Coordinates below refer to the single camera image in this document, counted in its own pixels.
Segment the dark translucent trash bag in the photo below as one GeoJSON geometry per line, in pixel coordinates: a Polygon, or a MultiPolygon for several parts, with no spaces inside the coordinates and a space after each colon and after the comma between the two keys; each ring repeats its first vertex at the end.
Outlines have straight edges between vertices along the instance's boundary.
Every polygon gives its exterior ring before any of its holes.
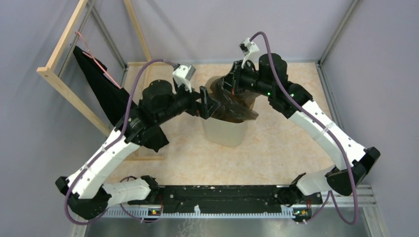
{"type": "Polygon", "coordinates": [[[220,103],[219,108],[216,109],[211,117],[232,123],[242,123],[247,120],[257,119],[259,114],[253,110],[253,107],[259,95],[248,90],[239,95],[231,95],[223,89],[223,82],[223,77],[215,76],[210,78],[205,84],[209,96],[220,103]]]}

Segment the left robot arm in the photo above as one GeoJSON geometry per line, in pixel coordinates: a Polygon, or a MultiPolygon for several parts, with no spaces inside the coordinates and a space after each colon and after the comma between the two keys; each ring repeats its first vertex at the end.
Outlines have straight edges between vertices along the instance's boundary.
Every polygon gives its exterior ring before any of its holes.
{"type": "Polygon", "coordinates": [[[114,205],[129,201],[155,203],[159,186],[149,175],[115,184],[107,184],[106,179],[140,147],[157,152],[166,146],[168,139],[162,124],[182,113],[208,119],[219,106],[204,86],[189,91],[185,85],[173,86],[166,80],[152,82],[143,90],[138,105],[128,108],[95,154],[77,172],[56,180],[57,188],[65,195],[66,216],[76,214],[86,225],[114,205]]]}

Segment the beige plastic trash bin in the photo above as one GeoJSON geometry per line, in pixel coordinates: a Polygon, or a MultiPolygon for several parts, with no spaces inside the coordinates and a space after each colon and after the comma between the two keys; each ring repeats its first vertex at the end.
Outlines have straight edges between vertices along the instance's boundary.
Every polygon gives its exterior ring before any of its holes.
{"type": "Polygon", "coordinates": [[[236,147],[243,142],[251,121],[254,120],[232,123],[210,117],[202,120],[202,126],[208,141],[227,147],[236,147]]]}

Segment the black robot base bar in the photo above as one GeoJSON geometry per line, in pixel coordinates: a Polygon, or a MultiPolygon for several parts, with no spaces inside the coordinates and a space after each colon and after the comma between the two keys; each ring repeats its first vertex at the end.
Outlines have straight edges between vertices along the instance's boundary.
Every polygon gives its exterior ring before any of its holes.
{"type": "Polygon", "coordinates": [[[322,204],[320,193],[304,196],[284,185],[161,186],[145,200],[129,205],[157,205],[164,214],[192,213],[199,207],[203,214],[280,213],[295,205],[322,204]]]}

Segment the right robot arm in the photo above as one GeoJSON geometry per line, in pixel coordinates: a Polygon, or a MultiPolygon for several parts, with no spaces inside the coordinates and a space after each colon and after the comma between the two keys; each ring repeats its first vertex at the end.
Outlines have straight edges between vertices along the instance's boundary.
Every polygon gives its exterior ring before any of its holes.
{"type": "Polygon", "coordinates": [[[351,195],[380,157],[379,150],[365,148],[351,139],[320,109],[303,86],[288,80],[287,62],[276,53],[272,58],[285,91],[275,80],[268,54],[259,57],[257,67],[250,60],[233,62],[228,74],[223,76],[223,88],[235,96],[244,92],[267,96],[274,110],[304,129],[333,160],[332,167],[299,175],[293,181],[295,187],[290,189],[293,202],[304,203],[311,194],[324,191],[351,195]]]}

